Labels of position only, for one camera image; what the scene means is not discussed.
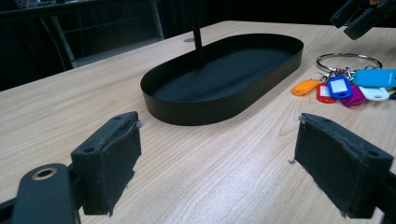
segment blue key tag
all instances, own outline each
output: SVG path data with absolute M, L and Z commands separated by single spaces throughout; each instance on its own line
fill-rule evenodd
M 349 80 L 346 77 L 331 77 L 327 81 L 330 96 L 334 99 L 345 99 L 352 94 Z
M 356 71 L 352 77 L 352 82 L 357 86 L 396 87 L 396 69 L 361 69 Z

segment orange key tag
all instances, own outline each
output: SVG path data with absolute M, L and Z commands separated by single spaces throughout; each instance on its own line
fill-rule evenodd
M 320 83 L 319 80 L 316 79 L 307 79 L 300 82 L 297 86 L 291 89 L 291 93 L 293 95 L 302 96 L 307 95 L 311 92 L 318 84 Z

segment wooden table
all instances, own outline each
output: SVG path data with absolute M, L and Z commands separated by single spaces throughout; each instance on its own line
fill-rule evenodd
M 85 216 L 80 209 L 83 223 L 378 223 L 379 210 L 372 219 L 342 217 L 304 168 L 288 161 L 302 113 L 332 119 L 396 156 L 396 102 L 351 109 L 290 89 L 317 76 L 322 54 L 358 53 L 395 68 L 396 29 L 373 28 L 353 41 L 332 26 L 224 21 L 203 28 L 202 39 L 206 45 L 250 33 L 301 39 L 302 64 L 247 110 L 216 124 L 158 121 L 140 90 L 148 70 L 194 49 L 186 41 L 192 33 L 0 92 L 0 202 L 16 196 L 30 170 L 70 164 L 70 153 L 106 121 L 137 111 L 143 127 L 135 176 L 112 217 Z M 344 66 L 344 59 L 335 60 Z

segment white key tag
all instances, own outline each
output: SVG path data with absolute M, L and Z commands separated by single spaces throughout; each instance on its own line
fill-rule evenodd
M 385 90 L 385 88 L 359 87 L 359 89 L 361 89 L 361 93 L 363 93 L 367 100 L 385 101 L 389 98 L 389 93 Z
M 352 94 L 349 80 L 346 77 L 331 77 L 327 81 L 330 96 L 334 99 L 345 99 Z

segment purple key tag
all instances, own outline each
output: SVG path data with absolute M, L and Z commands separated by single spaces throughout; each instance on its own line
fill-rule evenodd
M 352 89 L 352 94 L 346 98 L 342 99 L 341 103 L 346 107 L 354 107 L 358 105 L 362 105 L 366 102 L 366 97 L 361 92 L 361 89 L 355 84 L 350 84 L 350 88 Z

